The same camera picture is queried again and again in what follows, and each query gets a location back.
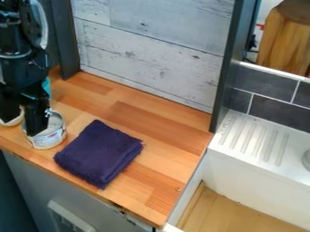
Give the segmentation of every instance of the black vertical post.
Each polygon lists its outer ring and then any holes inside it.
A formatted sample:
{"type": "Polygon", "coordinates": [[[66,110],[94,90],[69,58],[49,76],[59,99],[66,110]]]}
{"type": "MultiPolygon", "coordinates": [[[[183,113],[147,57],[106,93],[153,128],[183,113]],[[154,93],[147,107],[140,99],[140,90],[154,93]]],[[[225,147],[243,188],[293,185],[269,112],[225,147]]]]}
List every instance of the black vertical post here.
{"type": "Polygon", "coordinates": [[[80,71],[80,55],[76,42],[70,0],[51,0],[53,24],[58,44],[58,58],[64,80],[80,71]]]}

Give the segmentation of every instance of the wooden shelf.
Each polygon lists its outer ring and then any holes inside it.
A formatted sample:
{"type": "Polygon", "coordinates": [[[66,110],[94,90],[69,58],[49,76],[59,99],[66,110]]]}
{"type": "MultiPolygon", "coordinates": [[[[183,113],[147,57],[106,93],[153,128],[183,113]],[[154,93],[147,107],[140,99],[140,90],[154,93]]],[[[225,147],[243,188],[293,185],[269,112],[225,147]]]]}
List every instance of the wooden shelf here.
{"type": "Polygon", "coordinates": [[[80,72],[64,82],[51,74],[53,108],[65,118],[68,137],[51,150],[34,150],[21,127],[0,128],[0,148],[161,228],[208,146],[211,115],[80,72]],[[141,155],[105,190],[61,169],[54,154],[93,120],[143,140],[141,155]]]}

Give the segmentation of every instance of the wood plank backsplash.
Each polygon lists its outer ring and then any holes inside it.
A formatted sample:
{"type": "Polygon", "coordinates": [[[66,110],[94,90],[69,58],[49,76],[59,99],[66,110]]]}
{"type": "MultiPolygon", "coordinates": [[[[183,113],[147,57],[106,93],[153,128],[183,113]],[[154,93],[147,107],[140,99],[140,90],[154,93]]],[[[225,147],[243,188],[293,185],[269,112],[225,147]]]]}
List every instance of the wood plank backsplash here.
{"type": "Polygon", "coordinates": [[[82,69],[212,112],[234,0],[72,0],[82,69]]]}

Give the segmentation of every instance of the navy blue cloth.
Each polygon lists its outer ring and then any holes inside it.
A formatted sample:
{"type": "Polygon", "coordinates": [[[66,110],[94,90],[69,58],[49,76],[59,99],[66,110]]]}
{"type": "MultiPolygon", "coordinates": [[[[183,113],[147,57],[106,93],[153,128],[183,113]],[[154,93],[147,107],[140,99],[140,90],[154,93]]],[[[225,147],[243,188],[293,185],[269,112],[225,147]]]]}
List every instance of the navy blue cloth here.
{"type": "Polygon", "coordinates": [[[141,140],[95,120],[54,160],[73,175],[105,189],[142,149],[141,140]]]}

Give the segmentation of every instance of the gray tile wall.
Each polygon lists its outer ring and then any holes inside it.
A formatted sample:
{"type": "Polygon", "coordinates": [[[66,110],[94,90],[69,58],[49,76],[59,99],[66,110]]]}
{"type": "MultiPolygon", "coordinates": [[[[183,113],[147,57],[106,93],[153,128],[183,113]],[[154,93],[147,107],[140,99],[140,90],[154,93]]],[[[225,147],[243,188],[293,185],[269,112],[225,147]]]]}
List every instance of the gray tile wall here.
{"type": "Polygon", "coordinates": [[[310,83],[240,66],[230,96],[232,110],[310,132],[310,83]]]}

